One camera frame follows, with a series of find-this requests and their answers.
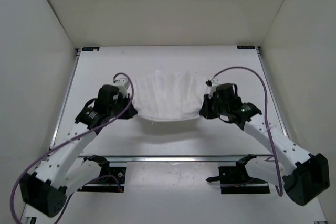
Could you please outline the white pleated skirt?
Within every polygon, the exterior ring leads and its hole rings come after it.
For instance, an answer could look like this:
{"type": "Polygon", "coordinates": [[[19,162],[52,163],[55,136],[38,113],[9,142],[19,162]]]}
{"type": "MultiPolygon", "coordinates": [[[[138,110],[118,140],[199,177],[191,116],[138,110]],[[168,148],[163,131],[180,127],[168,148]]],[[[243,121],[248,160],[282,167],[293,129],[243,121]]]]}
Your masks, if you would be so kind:
{"type": "Polygon", "coordinates": [[[206,79],[187,71],[155,71],[135,79],[133,106],[138,116],[154,122],[193,120],[199,117],[206,79]]]}

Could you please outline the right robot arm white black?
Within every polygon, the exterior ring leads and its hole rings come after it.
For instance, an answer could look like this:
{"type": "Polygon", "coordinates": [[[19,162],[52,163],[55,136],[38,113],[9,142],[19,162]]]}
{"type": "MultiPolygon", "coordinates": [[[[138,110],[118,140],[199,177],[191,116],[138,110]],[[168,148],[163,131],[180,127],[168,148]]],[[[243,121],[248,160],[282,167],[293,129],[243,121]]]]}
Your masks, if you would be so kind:
{"type": "Polygon", "coordinates": [[[284,136],[252,103],[242,103],[240,98],[222,102],[206,94],[200,115],[206,119],[228,117],[229,124],[237,125],[273,155],[273,164],[254,154],[237,161],[235,175],[239,181],[262,179],[275,185],[279,196],[287,194],[299,206],[306,205],[329,188],[327,158],[320,153],[311,154],[284,136]]]}

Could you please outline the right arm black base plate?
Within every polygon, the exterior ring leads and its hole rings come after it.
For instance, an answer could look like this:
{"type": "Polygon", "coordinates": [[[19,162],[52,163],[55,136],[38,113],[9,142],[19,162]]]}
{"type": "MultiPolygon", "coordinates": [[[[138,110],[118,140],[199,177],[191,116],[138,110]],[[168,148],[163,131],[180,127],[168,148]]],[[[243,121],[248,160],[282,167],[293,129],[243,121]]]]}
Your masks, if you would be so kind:
{"type": "Polygon", "coordinates": [[[269,194],[269,184],[264,180],[245,176],[236,166],[220,166],[218,175],[206,179],[220,183],[222,195],[269,194]]]}

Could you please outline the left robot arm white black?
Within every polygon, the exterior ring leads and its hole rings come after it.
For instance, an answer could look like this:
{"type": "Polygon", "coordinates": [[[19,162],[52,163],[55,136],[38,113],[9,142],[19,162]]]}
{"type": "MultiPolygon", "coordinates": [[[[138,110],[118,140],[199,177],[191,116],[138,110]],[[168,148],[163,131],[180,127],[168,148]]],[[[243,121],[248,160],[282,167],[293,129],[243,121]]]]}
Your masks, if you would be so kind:
{"type": "Polygon", "coordinates": [[[99,155],[85,157],[78,168],[70,168],[83,149],[101,130],[127,113],[136,115],[132,107],[133,96],[114,95],[111,98],[89,100],[75,118],[65,141],[40,157],[40,164],[32,173],[24,171],[17,182],[24,203],[49,218],[64,214],[72,195],[93,182],[115,184],[122,192],[117,174],[110,172],[109,161],[99,155]]]}

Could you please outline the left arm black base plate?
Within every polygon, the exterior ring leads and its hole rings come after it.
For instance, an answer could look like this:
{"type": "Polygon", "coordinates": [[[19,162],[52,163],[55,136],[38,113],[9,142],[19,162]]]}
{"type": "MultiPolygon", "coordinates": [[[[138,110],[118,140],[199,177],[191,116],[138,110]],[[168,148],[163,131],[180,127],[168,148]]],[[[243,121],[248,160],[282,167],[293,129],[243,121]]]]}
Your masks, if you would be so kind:
{"type": "Polygon", "coordinates": [[[84,185],[77,192],[122,193],[124,191],[126,172],[125,163],[110,163],[108,168],[100,170],[96,180],[84,185]]]}

